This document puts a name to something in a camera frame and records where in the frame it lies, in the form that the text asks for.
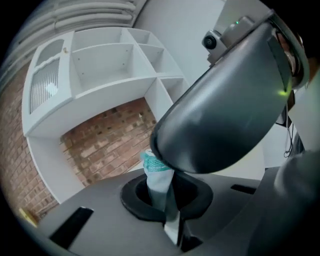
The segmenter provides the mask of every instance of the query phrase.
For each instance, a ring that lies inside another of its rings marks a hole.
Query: brick wall
[[[38,175],[23,136],[21,102],[28,66],[14,76],[0,95],[0,185],[14,213],[25,208],[39,219],[57,201]]]
[[[61,137],[74,173],[88,186],[123,174],[140,161],[149,148],[156,124],[147,102],[140,98],[96,115]]]

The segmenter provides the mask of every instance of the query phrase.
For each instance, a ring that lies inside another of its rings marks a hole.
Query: shelf compartment
[[[157,122],[159,122],[163,115],[173,105],[173,101],[166,88],[158,78],[152,83],[144,95],[144,98]]]
[[[153,69],[163,76],[180,76],[181,71],[169,52],[161,47],[139,44]]]
[[[81,91],[93,89],[104,84],[125,79],[148,77],[151,68],[139,49],[133,44],[114,43],[85,48],[72,53],[74,68],[72,88],[81,87]]]
[[[130,34],[133,36],[135,41],[138,44],[144,45],[151,45],[151,46],[158,46],[163,47],[162,43],[149,31],[135,29],[135,28],[128,28],[127,29]]]
[[[182,77],[161,78],[160,80],[173,103],[175,103],[189,88],[189,85]]]
[[[92,46],[133,42],[134,40],[124,28],[94,28],[74,33],[71,51],[74,52]]]

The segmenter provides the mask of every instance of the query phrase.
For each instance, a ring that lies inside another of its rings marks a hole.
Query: teal mesh
[[[144,160],[143,167],[147,169],[148,172],[163,172],[170,170],[169,167],[164,165],[155,156],[148,155],[146,152],[142,152],[140,157]]]

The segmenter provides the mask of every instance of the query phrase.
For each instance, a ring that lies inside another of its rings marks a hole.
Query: yellow object
[[[34,227],[37,227],[37,221],[34,217],[30,214],[30,212],[27,209],[19,208],[19,212],[21,213],[22,217],[29,222]]]

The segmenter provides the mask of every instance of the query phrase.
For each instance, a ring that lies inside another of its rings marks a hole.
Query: white shelving
[[[139,44],[139,46],[153,66],[155,72],[157,72],[159,75],[181,75],[178,65],[166,49],[146,44]]]
[[[72,53],[82,91],[132,78],[152,75],[133,44],[112,43],[91,46]]]
[[[175,60],[149,31],[72,31],[39,46],[24,83],[22,126],[52,195],[62,203],[84,188],[60,152],[63,134],[142,97],[159,121],[188,87]]]

